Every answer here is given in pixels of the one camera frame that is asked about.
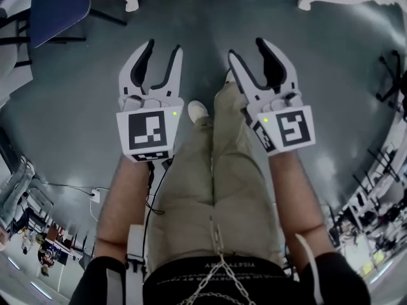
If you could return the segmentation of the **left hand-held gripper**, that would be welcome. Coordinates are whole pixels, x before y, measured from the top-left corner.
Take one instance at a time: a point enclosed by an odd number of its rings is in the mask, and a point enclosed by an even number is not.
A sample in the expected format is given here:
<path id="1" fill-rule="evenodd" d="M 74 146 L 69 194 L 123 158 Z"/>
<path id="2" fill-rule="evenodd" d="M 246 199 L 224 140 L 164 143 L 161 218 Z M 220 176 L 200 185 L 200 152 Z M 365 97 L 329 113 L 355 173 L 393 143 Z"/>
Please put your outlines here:
<path id="1" fill-rule="evenodd" d="M 174 144 L 184 101 L 177 97 L 181 85 L 183 49 L 178 44 L 172 51 L 162 83 L 143 87 L 148 62 L 155 40 L 138 47 L 119 73 L 123 107 L 116 114 L 123 155 L 134 163 L 169 159 Z"/>

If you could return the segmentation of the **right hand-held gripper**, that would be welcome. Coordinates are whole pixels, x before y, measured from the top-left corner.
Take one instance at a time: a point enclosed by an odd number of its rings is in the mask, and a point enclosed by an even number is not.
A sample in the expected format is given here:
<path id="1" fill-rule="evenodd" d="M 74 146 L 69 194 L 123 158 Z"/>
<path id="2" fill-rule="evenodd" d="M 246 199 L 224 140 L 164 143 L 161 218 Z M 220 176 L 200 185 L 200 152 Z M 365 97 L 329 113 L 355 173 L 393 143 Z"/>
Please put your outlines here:
<path id="1" fill-rule="evenodd" d="M 296 69 L 286 54 L 262 37 L 256 45 L 263 57 L 266 86 L 260 86 L 242 57 L 230 50 L 228 62 L 247 99 L 247 124 L 269 156 L 315 144 L 312 109 L 304 105 Z"/>

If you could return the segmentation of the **person's right forearm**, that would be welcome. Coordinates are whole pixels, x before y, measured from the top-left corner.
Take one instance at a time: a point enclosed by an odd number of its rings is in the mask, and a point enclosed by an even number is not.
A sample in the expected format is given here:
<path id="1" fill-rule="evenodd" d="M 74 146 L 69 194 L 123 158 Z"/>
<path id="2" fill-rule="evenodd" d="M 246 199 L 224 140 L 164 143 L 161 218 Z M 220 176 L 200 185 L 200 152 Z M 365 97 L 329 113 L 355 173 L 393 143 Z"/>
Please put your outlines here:
<path id="1" fill-rule="evenodd" d="M 309 263 L 303 237 L 314 256 L 334 252 L 319 201 L 295 152 L 268 159 L 275 202 L 284 237 L 297 268 Z"/>

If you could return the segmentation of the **person's left forearm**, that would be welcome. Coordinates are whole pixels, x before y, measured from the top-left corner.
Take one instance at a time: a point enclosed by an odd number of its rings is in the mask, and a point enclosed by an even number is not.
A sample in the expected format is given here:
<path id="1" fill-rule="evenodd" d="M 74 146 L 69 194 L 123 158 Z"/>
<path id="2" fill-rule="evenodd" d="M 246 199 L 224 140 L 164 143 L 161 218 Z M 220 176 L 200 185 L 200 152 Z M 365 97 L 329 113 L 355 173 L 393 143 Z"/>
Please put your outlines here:
<path id="1" fill-rule="evenodd" d="M 125 262 L 130 226 L 144 224 L 148 183 L 147 163 L 120 158 L 98 219 L 96 257 Z"/>

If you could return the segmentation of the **person's white left shoe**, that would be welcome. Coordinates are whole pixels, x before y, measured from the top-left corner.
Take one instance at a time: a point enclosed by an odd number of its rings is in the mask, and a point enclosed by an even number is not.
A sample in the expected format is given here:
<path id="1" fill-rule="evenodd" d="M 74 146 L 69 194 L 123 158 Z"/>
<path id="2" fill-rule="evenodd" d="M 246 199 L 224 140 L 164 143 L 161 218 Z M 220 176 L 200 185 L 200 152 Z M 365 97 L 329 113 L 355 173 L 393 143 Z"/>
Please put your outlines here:
<path id="1" fill-rule="evenodd" d="M 192 100 L 188 104 L 188 116 L 193 123 L 196 123 L 199 119 L 207 118 L 209 113 L 206 106 L 204 106 L 198 100 Z"/>

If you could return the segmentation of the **person's beige trousers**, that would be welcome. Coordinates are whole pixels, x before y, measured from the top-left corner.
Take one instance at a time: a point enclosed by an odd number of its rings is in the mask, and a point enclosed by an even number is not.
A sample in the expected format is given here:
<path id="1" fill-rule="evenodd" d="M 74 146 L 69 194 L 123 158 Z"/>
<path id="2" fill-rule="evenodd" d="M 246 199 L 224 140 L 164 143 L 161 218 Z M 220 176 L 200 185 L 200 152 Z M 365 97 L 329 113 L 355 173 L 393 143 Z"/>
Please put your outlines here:
<path id="1" fill-rule="evenodd" d="M 254 158 L 245 100 L 234 82 L 214 99 L 215 116 L 195 121 L 158 192 L 160 214 L 148 223 L 149 272 L 172 261 L 224 253 L 282 262 L 277 220 Z"/>

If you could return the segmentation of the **blue chair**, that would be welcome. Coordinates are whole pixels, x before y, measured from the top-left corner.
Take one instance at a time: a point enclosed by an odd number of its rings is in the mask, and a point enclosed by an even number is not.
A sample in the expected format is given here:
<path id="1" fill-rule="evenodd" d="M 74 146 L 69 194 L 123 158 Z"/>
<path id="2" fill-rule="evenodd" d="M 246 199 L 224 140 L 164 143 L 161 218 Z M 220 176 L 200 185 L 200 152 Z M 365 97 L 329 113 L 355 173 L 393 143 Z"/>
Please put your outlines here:
<path id="1" fill-rule="evenodd" d="M 61 41 L 59 34 L 88 15 L 126 26 L 126 21 L 92 8 L 92 0 L 31 0 L 29 37 L 33 48 Z"/>

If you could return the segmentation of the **black office chair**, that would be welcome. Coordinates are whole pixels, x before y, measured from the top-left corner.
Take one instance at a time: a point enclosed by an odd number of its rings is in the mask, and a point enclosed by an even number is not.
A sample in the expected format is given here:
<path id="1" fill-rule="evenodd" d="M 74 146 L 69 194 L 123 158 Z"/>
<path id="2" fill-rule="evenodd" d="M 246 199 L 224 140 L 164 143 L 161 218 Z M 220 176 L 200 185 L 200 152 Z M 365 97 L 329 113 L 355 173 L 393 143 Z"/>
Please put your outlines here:
<path id="1" fill-rule="evenodd" d="M 397 50 L 392 50 L 391 55 L 397 58 L 396 72 L 390 68 L 384 56 L 380 56 L 379 61 L 385 66 L 387 72 L 390 74 L 392 78 L 392 87 L 385 95 L 377 93 L 375 97 L 379 102 L 385 102 L 395 93 L 401 93 L 403 95 L 403 120 L 407 123 L 407 71 L 401 74 L 401 56 L 399 52 Z"/>

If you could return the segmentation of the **light grey chair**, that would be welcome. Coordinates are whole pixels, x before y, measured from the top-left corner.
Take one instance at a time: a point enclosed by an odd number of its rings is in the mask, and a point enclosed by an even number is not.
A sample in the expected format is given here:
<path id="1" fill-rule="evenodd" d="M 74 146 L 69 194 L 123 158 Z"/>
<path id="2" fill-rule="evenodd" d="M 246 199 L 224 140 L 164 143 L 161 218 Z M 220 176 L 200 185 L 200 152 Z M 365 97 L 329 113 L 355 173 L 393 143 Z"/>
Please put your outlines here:
<path id="1" fill-rule="evenodd" d="M 32 81 L 27 36 L 31 0 L 0 0 L 0 109 Z"/>

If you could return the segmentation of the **office desks with monitors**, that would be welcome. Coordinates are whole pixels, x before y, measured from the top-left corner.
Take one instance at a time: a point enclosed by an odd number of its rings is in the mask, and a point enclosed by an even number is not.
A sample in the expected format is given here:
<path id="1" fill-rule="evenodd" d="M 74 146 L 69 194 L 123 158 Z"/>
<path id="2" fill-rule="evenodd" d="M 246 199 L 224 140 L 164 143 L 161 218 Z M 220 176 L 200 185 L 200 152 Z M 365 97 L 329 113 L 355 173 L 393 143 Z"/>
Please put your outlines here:
<path id="1" fill-rule="evenodd" d="M 369 149 L 372 166 L 361 178 L 353 178 L 357 189 L 343 208 L 330 213 L 329 233 L 336 249 L 363 276 L 383 262 L 385 254 L 375 244 L 373 232 L 384 220 L 386 194 L 402 184 L 401 169 L 407 161 L 407 122 L 395 115 L 382 147 Z"/>

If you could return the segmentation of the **person's black shirt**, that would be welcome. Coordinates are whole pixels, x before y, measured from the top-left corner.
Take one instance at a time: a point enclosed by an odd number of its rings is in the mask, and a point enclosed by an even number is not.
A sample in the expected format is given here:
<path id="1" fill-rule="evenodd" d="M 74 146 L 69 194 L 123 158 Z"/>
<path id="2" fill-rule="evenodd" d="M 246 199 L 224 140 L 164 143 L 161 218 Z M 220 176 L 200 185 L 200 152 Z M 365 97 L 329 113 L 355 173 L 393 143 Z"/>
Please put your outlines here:
<path id="1" fill-rule="evenodd" d="M 151 273 L 142 287 L 143 305 L 179 305 L 193 295 L 199 283 L 218 263 L 218 257 L 190 257 L 172 261 Z M 363 279 L 338 253 L 315 259 L 323 305 L 371 305 Z M 310 266 L 299 281 L 282 268 L 255 257 L 226 258 L 234 278 L 219 269 L 199 292 L 193 305 L 316 305 Z M 110 257 L 89 263 L 69 305 L 125 305 L 125 265 Z"/>

